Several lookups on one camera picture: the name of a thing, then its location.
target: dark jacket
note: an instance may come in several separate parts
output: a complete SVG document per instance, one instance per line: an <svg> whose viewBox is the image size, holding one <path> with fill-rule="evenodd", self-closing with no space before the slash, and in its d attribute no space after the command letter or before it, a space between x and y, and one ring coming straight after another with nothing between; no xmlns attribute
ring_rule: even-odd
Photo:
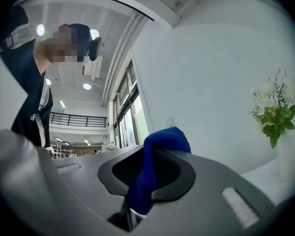
<svg viewBox="0 0 295 236"><path fill-rule="evenodd" d="M15 49L3 48L2 42L20 25L28 23L25 11L20 7L12 8L6 19L7 27L0 34L0 56L20 86L28 94L22 105L12 130L30 139L35 146L50 147L49 114L53 106L50 89L44 107L40 107L45 76L41 76L33 57L35 40L26 42Z"/></svg>

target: pipe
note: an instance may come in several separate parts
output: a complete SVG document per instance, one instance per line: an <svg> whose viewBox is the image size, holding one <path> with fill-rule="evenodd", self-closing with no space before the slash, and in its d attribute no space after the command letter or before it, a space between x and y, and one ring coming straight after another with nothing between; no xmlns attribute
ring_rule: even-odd
<svg viewBox="0 0 295 236"><path fill-rule="evenodd" d="M112 67L113 67L113 65L114 65L114 63L115 63L115 58L116 58L117 52L119 51L119 47L120 47L120 45L121 45L121 43L122 43L122 41L123 41L124 35L125 35L125 33L126 33L126 30L127 30L127 28L129 27L129 25L131 24L132 19L134 18L135 14L136 14L136 13L133 13L133 15L131 16L131 18L130 18L129 22L127 23L127 25L126 25L126 27L125 27L123 33L121 34L121 37L120 37L120 39L119 39L119 41L118 41L118 44L117 44L117 46L116 46L116 49L115 49L115 52L114 52L114 55L113 55L112 61L111 61L110 66L109 66L108 76L106 77L106 81L105 81L105 86L104 86L104 91L103 91L103 97L102 97L102 103L101 103L101 106L102 106L102 107L103 107L103 102L104 102L105 92L106 92L106 90L107 90L107 83L108 83L108 81L109 81L109 79L110 79L110 74L111 74L111 71L112 71Z"/></svg>
<svg viewBox="0 0 295 236"><path fill-rule="evenodd" d="M118 71L118 68L120 67L120 65L122 64L123 62L123 59L124 59L124 56L125 54L128 52L128 49L129 49L129 42L130 42L130 35L133 35L133 30L134 28L137 26L137 23L139 20L137 20L137 18L139 18L140 14L136 13L135 15L135 18L134 18L134 22L133 24L131 25L128 33L127 33L127 36L125 37L125 40L123 41L122 43L122 46L120 48L120 52L118 53L118 56L117 56L117 63L116 65L113 67L113 74L115 75L116 71ZM111 83L113 82L113 79L111 78L108 82L108 89L106 90L106 95L105 95L105 99L104 99L104 106L106 106L107 104L107 98L108 98L108 95L109 95L109 92L111 90Z"/></svg>

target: cap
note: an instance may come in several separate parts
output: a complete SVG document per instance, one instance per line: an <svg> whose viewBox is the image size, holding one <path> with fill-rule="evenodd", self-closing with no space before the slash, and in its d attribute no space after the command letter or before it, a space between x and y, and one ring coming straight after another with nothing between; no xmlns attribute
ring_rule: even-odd
<svg viewBox="0 0 295 236"><path fill-rule="evenodd" d="M100 45L101 38L97 37L92 40L92 35L90 33L89 27L82 24L71 24L68 25L71 27L71 31L77 35L77 44L78 44L78 55L77 61L83 62L85 56L89 56L91 61L96 60Z"/></svg>

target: gray machine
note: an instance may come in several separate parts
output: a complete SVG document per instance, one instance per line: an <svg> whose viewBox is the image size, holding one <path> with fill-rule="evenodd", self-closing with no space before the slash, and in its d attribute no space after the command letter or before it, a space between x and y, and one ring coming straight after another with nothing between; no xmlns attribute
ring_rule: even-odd
<svg viewBox="0 0 295 236"><path fill-rule="evenodd" d="M161 186L147 216L137 217L127 193L143 153L142 146L132 146L52 160L26 138L0 131L0 193L24 224L47 236L254 235L268 226L274 205L240 175L221 163L161 148L153 155ZM222 195L229 187L258 222L243 228Z"/></svg>

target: person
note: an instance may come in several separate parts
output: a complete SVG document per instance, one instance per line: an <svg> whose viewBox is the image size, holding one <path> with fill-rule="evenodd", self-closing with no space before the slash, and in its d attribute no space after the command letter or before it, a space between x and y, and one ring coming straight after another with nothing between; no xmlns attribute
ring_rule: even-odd
<svg viewBox="0 0 295 236"><path fill-rule="evenodd" d="M37 41L29 33L28 17L20 6L9 11L4 25L0 32L0 56L28 94L11 129L30 139L35 146L53 151L49 137L53 96L46 84L46 69L58 62L81 62L86 55L97 55L100 40L92 44L94 41L86 25L64 24L52 38Z"/></svg>

